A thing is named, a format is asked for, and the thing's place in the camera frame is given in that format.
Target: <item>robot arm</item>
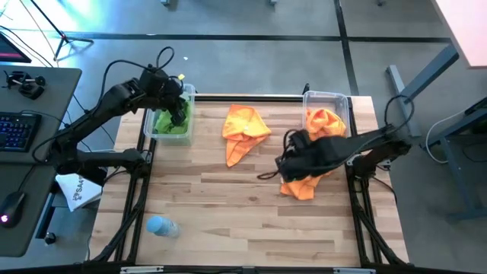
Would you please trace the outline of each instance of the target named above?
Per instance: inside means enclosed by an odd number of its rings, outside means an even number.
[[[139,108],[162,109],[171,114],[171,122],[180,125],[185,120],[183,87],[163,70],[149,65],[140,79],[133,78],[117,84],[105,93],[101,102],[69,127],[59,130],[54,138],[47,164],[58,174],[77,173],[94,183],[104,185],[101,167],[124,167],[131,174],[144,176],[148,171],[146,155],[130,148],[121,153],[79,151],[77,144],[115,116]]]
[[[367,177],[375,172],[377,164],[395,160],[411,148],[397,134],[394,126],[355,137],[322,137],[311,141],[306,130],[294,132],[282,156],[275,159],[278,172],[285,182],[317,177],[347,163],[354,167],[356,177]],[[363,151],[371,150],[367,155]]]

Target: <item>gray floor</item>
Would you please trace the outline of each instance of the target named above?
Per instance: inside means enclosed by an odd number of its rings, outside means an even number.
[[[44,8],[47,0],[38,2]],[[22,17],[24,11],[14,3],[11,2],[5,12],[12,20],[2,17],[0,23],[17,29],[34,29],[35,25]],[[49,8],[47,13],[65,30],[338,35],[333,0],[281,0],[275,8],[267,6],[265,0],[179,0],[177,8],[169,10],[158,0],[145,0],[144,5],[136,0],[58,3],[61,4]],[[427,0],[387,0],[381,8],[374,3],[375,0],[342,0],[349,36],[447,36]],[[41,26],[50,30],[44,23]],[[43,55],[49,56],[50,51],[43,46],[39,33],[20,34]],[[51,40],[52,45],[56,43],[57,40]],[[201,93],[299,94],[304,83],[309,82],[314,90],[350,94],[340,42],[96,40],[85,50],[83,43],[75,43],[75,46],[76,50],[71,52],[70,46],[65,46],[62,56],[69,54],[69,57],[60,65],[83,70],[76,95],[84,107],[95,104],[108,62],[114,59],[130,59],[142,64],[154,62],[163,46],[176,50],[176,57],[167,70],[175,75],[183,73],[185,81],[194,84]],[[384,124],[385,103],[392,95],[385,68],[396,64],[407,83],[444,46],[440,43],[350,44],[358,90],[360,95],[372,96],[379,124]],[[415,117],[420,118],[417,120],[424,135],[436,121],[487,95],[487,72],[465,68],[460,59],[415,100]],[[107,87],[138,77],[139,73],[138,68],[120,65],[110,72]],[[73,119],[82,114],[74,102],[69,111]],[[397,110],[391,111],[390,118],[399,122]],[[106,124],[113,137],[118,123],[119,119],[113,119]],[[112,147],[101,130],[89,136],[87,143],[92,149]],[[485,272],[487,220],[456,224],[445,221],[447,213],[463,209],[448,168],[434,163],[414,148],[394,162],[391,177],[411,262],[431,268]],[[479,192],[485,197],[484,189]],[[62,235],[59,243],[44,247],[42,241],[33,240],[25,257],[1,258],[0,268],[83,260],[94,216],[89,210],[56,211],[49,229]]]

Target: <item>orange towel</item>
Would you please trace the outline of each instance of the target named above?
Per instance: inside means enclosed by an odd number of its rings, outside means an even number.
[[[306,130],[310,134],[311,141],[320,137],[345,135],[345,124],[336,114],[329,110],[307,110],[306,111]],[[281,184],[281,193],[294,196],[299,200],[314,198],[314,188],[318,185],[321,177],[327,176],[330,172],[318,177],[308,176],[303,180]]]
[[[227,139],[227,166],[238,163],[254,146],[271,134],[271,130],[252,107],[232,104],[222,135]]]

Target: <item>plastic bottle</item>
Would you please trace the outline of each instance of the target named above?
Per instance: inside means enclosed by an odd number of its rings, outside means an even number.
[[[180,227],[168,218],[153,216],[147,220],[147,231],[164,237],[179,237]]]

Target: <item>wooden tabletop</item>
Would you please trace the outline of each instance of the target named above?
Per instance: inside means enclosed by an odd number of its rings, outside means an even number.
[[[486,0],[432,0],[470,69],[487,69]]]
[[[358,131],[376,129],[372,99],[353,97],[352,102]],[[278,177],[256,179],[275,170],[285,131],[301,127],[302,103],[240,104],[255,107],[272,134],[237,165],[226,166],[226,140],[221,137],[230,102],[196,102],[192,147],[156,147],[137,264],[359,266],[345,168],[323,178],[311,201],[279,194]],[[122,118],[117,151],[136,146],[142,115],[139,111]],[[377,177],[390,183],[385,172]],[[120,225],[128,183],[128,175],[119,175],[104,187],[91,237],[92,256]],[[378,231],[408,261],[393,194],[373,180],[369,190]],[[178,223],[180,237],[147,232],[145,223],[153,215]],[[370,251],[368,235],[365,238]]]

